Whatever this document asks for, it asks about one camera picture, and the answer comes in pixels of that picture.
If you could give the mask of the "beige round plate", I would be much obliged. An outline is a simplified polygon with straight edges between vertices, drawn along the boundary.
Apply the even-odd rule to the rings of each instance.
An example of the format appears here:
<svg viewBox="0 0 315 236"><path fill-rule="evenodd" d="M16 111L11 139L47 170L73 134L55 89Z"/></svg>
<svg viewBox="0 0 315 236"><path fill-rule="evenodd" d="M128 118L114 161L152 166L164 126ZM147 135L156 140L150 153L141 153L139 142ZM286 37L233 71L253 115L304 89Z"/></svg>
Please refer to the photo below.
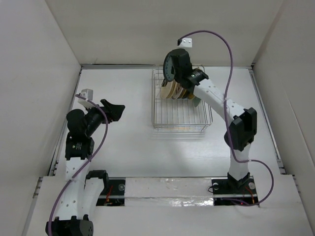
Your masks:
<svg viewBox="0 0 315 236"><path fill-rule="evenodd" d="M169 92L169 95L168 95L168 99L171 99L172 98L172 96L173 96L173 93L174 93L174 91L176 90L176 86L177 86L177 82L176 81L173 81L172 82L172 86L171 86L171 90L170 90L170 92Z"/></svg>

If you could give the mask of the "blue patterned round plate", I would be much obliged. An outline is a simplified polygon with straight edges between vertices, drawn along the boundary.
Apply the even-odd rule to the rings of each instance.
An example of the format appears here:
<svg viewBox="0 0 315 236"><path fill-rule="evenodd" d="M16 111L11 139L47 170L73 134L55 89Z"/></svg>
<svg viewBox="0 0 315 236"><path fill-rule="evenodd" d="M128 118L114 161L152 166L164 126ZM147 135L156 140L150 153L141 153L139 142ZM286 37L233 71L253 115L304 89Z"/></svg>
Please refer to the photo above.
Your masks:
<svg viewBox="0 0 315 236"><path fill-rule="evenodd" d="M175 78L175 72L172 62L173 51L169 52L163 62L163 76L167 82L172 82Z"/></svg>

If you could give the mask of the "cream plate with black patch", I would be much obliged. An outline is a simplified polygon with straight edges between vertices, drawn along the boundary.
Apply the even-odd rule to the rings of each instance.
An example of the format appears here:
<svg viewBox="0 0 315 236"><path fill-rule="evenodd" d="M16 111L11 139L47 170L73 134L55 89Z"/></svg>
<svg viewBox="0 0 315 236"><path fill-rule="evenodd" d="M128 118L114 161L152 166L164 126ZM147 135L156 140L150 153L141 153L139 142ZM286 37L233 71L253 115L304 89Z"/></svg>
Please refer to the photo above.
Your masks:
<svg viewBox="0 0 315 236"><path fill-rule="evenodd" d="M172 92L173 82L168 82L163 80L161 89L160 89L160 98L167 99Z"/></svg>

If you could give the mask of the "light green rectangular plate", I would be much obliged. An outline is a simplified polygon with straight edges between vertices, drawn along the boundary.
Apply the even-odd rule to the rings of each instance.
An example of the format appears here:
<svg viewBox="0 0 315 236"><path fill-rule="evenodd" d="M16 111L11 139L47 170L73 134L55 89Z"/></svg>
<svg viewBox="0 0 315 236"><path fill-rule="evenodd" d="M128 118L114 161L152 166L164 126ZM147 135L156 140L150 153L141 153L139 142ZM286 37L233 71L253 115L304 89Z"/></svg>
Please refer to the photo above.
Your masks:
<svg viewBox="0 0 315 236"><path fill-rule="evenodd" d="M201 102L201 99L195 96L192 102L193 102L194 107L197 107L199 103Z"/></svg>

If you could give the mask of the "white plate with red characters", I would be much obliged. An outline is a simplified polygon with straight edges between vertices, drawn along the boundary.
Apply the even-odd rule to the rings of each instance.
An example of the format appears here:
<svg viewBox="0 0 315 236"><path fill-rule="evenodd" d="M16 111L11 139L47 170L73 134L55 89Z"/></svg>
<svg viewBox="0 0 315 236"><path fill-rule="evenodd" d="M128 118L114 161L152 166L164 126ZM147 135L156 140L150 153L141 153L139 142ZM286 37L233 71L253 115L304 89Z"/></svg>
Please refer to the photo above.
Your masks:
<svg viewBox="0 0 315 236"><path fill-rule="evenodd" d="M185 91L185 89L179 84L177 83L176 84L176 87L174 89L174 93L173 93L173 96L172 98L173 99L178 99L181 97L181 94Z"/></svg>

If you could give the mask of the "gold and black round plate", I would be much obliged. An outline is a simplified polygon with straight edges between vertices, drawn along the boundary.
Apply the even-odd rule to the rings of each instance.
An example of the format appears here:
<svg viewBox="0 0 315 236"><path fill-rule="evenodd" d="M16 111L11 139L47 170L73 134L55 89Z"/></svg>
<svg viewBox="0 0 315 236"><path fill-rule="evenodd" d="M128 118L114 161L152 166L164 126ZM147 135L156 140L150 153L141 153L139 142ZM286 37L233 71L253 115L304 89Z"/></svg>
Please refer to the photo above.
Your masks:
<svg viewBox="0 0 315 236"><path fill-rule="evenodd" d="M188 96L189 96L189 91L185 89L183 95L181 96L181 99L186 99Z"/></svg>

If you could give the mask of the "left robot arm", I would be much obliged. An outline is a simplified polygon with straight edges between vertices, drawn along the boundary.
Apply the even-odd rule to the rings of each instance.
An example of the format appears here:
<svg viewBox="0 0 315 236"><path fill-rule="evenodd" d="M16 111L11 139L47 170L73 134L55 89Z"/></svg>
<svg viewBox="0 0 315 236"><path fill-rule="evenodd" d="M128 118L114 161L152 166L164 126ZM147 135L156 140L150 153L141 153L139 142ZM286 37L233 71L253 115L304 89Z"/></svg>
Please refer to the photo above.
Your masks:
<svg viewBox="0 0 315 236"><path fill-rule="evenodd" d="M91 236L94 233L92 214L100 195L109 191L106 170L89 170L100 151L94 148L93 133L101 124L118 121L124 105L102 99L101 105L78 96L86 111L67 113L68 134L65 147L65 185L57 196L45 226L49 236Z"/></svg>

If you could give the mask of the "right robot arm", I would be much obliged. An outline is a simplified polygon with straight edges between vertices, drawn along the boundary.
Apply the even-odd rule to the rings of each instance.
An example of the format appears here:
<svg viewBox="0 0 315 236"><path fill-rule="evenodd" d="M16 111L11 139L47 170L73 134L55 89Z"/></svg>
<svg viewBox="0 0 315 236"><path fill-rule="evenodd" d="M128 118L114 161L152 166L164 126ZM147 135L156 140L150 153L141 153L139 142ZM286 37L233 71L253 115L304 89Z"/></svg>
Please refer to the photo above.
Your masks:
<svg viewBox="0 0 315 236"><path fill-rule="evenodd" d="M250 177L248 162L250 147L257 133L256 110L246 109L226 98L204 71L192 67L189 53L183 48L167 54L163 75L167 81L176 81L207 103L225 121L227 131L224 140L230 148L227 187L232 193L239 193Z"/></svg>

